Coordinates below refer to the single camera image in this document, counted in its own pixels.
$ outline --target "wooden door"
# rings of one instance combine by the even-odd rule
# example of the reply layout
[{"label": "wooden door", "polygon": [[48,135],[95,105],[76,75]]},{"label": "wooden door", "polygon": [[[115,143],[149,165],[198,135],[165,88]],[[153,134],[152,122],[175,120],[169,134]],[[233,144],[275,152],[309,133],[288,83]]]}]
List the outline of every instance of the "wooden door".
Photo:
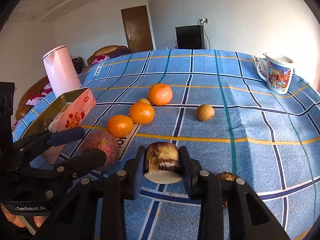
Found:
[{"label": "wooden door", "polygon": [[147,6],[122,9],[121,15],[131,53],[153,50]]}]

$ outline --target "blue plaid tablecloth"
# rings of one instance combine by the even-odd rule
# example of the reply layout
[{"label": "blue plaid tablecloth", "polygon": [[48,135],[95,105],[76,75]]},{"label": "blue plaid tablecloth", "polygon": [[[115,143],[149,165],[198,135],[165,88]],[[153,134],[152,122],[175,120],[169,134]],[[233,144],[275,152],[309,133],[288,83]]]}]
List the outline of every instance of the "blue plaid tablecloth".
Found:
[{"label": "blue plaid tablecloth", "polygon": [[[271,92],[256,73],[256,59],[221,50],[154,50],[110,59],[80,74],[83,87],[91,88],[97,100],[82,122],[88,126],[105,127],[111,116],[127,115],[157,82],[173,89],[170,104],[155,106],[152,123],[135,125],[118,140],[116,166],[88,176],[103,179],[123,168],[140,145],[185,145],[204,169],[244,178],[290,238],[299,238],[320,214],[320,97],[296,75],[287,94]],[[48,95],[25,116],[14,140],[54,99],[53,93]],[[201,104],[214,108],[210,121],[195,118]],[[86,136],[92,131],[85,130]],[[81,142],[66,145],[59,159],[78,155]],[[48,166],[40,158],[33,165]],[[227,211],[224,215],[227,239]],[[162,185],[144,179],[138,199],[125,201],[125,216],[128,239],[196,239],[200,205],[187,198],[182,182]]]}]

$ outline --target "white mug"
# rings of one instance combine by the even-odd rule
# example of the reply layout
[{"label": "white mug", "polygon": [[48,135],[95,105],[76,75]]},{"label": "white mug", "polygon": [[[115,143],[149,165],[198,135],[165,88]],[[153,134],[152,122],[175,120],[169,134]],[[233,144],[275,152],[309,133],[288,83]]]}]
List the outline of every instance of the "white mug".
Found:
[{"label": "white mug", "polygon": [[260,59],[256,66],[258,75],[267,82],[267,87],[273,92],[282,95],[287,93],[293,74],[293,61],[277,53],[268,52],[263,55],[266,57]]}]

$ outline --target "screw head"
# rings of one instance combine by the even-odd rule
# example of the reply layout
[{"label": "screw head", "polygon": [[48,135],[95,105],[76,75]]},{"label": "screw head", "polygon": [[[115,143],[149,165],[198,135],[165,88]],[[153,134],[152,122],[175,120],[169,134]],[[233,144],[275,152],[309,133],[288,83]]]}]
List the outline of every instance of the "screw head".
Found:
[{"label": "screw head", "polygon": [[242,178],[238,178],[236,179],[236,183],[238,183],[239,185],[243,185],[245,183],[245,180]]},{"label": "screw head", "polygon": [[53,196],[53,192],[51,190],[48,190],[46,193],[45,193],[45,197],[46,198],[52,198]]},{"label": "screw head", "polygon": [[201,176],[204,176],[204,177],[207,177],[207,176],[209,176],[209,171],[201,170],[201,171],[200,171],[200,175],[201,175]]},{"label": "screw head", "polygon": [[58,168],[57,168],[57,172],[63,172],[64,171],[64,167],[63,166],[59,166]]},{"label": "screw head", "polygon": [[80,183],[81,183],[82,185],[87,185],[89,182],[90,182],[90,179],[89,179],[89,178],[83,178],[83,179],[81,179],[81,181],[80,181]]},{"label": "screw head", "polygon": [[127,174],[127,172],[125,171],[125,170],[119,170],[119,171],[117,171],[117,175],[118,176],[124,176],[124,175],[126,175]]}]

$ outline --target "floral pillow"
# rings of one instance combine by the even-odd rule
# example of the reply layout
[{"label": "floral pillow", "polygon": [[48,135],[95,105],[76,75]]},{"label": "floral pillow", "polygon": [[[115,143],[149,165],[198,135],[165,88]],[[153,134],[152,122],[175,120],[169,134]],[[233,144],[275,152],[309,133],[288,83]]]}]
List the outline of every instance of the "floral pillow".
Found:
[{"label": "floral pillow", "polygon": [[51,92],[52,92],[52,87],[51,87],[51,85],[50,85],[50,83],[49,83],[49,84],[47,84],[47,85],[43,88],[43,90],[42,90],[41,93],[32,96],[32,97],[28,100],[28,102],[26,102],[26,105],[31,105],[31,106],[37,105],[42,98],[44,98],[46,95],[48,95],[48,94],[51,93]]},{"label": "floral pillow", "polygon": [[108,59],[110,59],[110,57],[106,56],[106,55],[98,56],[94,61],[92,61],[92,65],[96,65],[96,64],[104,62]]}]

